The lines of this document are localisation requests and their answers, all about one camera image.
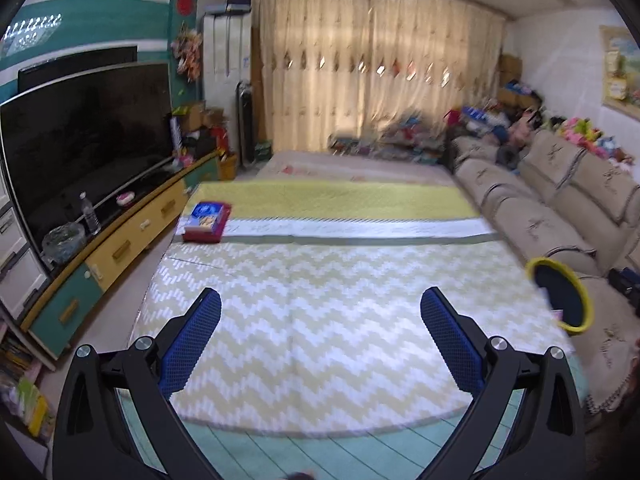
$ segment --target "chevron pattern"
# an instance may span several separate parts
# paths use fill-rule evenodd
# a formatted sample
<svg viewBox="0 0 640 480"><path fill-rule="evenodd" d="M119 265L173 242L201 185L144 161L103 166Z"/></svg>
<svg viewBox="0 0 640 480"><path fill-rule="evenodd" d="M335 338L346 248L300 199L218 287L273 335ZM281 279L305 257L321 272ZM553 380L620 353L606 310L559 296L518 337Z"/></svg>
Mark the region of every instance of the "chevron pattern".
<svg viewBox="0 0 640 480"><path fill-rule="evenodd" d="M358 434L467 406L420 319L437 285L488 336L571 352L501 242L424 246L172 244L131 336L155 335L205 286L222 319L172 405L217 428Z"/></svg>

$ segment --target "curtain pattern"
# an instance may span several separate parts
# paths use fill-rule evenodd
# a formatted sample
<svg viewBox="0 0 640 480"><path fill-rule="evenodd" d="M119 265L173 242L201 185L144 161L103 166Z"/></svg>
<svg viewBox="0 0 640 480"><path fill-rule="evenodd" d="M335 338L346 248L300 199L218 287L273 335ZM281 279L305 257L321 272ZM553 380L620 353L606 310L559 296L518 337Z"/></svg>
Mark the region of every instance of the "curtain pattern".
<svg viewBox="0 0 640 480"><path fill-rule="evenodd" d="M505 19L463 0L252 0L266 132L323 151L409 112L433 126L492 95Z"/></svg>

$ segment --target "sofa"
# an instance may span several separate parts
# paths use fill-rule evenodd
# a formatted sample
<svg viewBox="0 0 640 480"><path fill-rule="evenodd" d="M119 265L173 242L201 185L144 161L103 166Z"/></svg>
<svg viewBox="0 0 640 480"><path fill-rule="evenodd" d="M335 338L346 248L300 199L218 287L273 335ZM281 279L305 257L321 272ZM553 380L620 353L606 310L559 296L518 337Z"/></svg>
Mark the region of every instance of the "sofa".
<svg viewBox="0 0 640 480"><path fill-rule="evenodd" d="M615 410L638 358L640 319L606 275L612 268L640 272L640 186L545 130L516 172L494 164L493 150L478 140L460 140L457 148L457 182L521 262L560 261L589 291L595 320L572 344L590 384L589 410Z"/></svg>

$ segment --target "television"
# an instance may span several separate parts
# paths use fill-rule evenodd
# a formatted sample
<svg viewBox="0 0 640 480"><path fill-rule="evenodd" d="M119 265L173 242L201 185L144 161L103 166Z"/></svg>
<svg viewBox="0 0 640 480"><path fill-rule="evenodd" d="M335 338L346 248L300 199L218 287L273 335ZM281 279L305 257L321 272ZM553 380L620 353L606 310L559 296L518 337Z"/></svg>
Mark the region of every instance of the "television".
<svg viewBox="0 0 640 480"><path fill-rule="evenodd" d="M133 63L137 60L138 48L136 46L101 48L57 57L18 70L18 94L77 72L109 65Z"/></svg>
<svg viewBox="0 0 640 480"><path fill-rule="evenodd" d="M170 113L166 62L89 70L0 105L4 170L32 242L82 216L81 192L98 207L167 163Z"/></svg>

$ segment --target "tv stand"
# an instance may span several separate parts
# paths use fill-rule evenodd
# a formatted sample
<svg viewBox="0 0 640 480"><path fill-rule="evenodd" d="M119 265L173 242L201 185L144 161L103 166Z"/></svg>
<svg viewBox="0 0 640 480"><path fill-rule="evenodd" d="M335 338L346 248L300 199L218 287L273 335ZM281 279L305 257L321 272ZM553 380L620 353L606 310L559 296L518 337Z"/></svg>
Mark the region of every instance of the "tv stand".
<svg viewBox="0 0 640 480"><path fill-rule="evenodd" d="M99 208L102 231L68 264L53 272L20 322L55 362L79 334L84 318L133 260L182 212L202 181L218 180L213 153L175 174L153 172L132 183L136 202L128 208L115 197Z"/></svg>

